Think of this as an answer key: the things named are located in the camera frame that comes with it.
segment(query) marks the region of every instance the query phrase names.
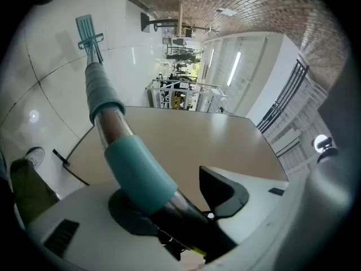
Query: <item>brick ceiling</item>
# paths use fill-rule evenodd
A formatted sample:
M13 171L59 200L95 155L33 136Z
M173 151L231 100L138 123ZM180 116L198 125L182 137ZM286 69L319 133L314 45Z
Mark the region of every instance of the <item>brick ceiling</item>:
M175 18L179 0L139 0L138 6L158 18ZM329 89L348 54L348 42L321 0L180 0L183 20L196 26L218 27L221 35L250 31L286 34L310 65L310 76ZM216 12L237 11L233 17Z

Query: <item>sneaker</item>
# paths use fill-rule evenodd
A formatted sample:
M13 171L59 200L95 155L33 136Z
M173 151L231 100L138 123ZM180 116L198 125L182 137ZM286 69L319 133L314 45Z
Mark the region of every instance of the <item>sneaker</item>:
M30 150L28 150L24 159L31 161L32 164L34 165L34 169L37 169L42 163L44 157L45 157L45 152L42 147L32 147Z

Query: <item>black railing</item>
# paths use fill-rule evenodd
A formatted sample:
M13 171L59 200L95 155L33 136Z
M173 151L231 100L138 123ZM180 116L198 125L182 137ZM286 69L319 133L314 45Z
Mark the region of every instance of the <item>black railing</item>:
M296 65L293 67L293 71L289 76L286 85L283 87L283 90L270 110L267 111L266 115L257 125L257 128L261 131L261 133L264 133L285 110L288 103L300 88L308 70L309 66L304 67L298 59L296 60Z

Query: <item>fluorescent light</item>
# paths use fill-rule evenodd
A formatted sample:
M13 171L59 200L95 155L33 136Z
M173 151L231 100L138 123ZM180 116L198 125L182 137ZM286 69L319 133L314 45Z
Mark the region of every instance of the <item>fluorescent light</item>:
M238 53L237 53L237 56L236 56L235 64L233 65L233 68L232 68L232 72L231 72L230 78L228 79L228 82L227 82L227 85L228 85L228 86L231 85L231 82L232 82L232 79L233 79L233 75L235 74L235 71L236 71L236 68L237 68L237 65L238 65L238 62L239 62L239 59L240 59L240 58L241 58L241 52L238 52Z
M131 48L131 52L132 52L132 54L133 54L133 63L135 64L134 47Z
M210 64L212 63L212 58L213 58L213 52L214 52L214 49L212 49L212 55L210 56L210 62L209 62L209 67L210 67Z

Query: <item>table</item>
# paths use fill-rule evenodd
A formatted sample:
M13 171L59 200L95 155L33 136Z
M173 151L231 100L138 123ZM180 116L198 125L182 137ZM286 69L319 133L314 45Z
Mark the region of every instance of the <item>table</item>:
M199 209L209 207L199 190L199 166L287 181L261 132L243 117L221 113L127 107L131 129ZM89 185L114 180L98 132L92 128L70 154L68 169Z

